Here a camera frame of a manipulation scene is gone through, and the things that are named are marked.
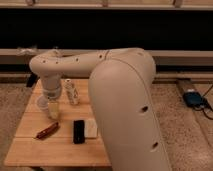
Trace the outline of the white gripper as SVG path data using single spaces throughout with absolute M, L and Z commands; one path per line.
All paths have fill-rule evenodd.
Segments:
M 61 85 L 61 76 L 52 75 L 44 76 L 41 78 L 43 95 L 48 101 L 48 110 L 50 117 L 52 119 L 57 119 L 59 116 L 59 102 L 56 101 L 61 95 L 62 85 Z

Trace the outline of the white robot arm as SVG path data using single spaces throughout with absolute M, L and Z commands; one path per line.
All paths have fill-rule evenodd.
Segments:
M 153 57 L 142 48 L 93 51 L 63 57 L 54 49 L 33 57 L 43 94 L 60 97 L 61 77 L 86 77 L 96 119 L 113 171 L 172 171 L 153 109 Z

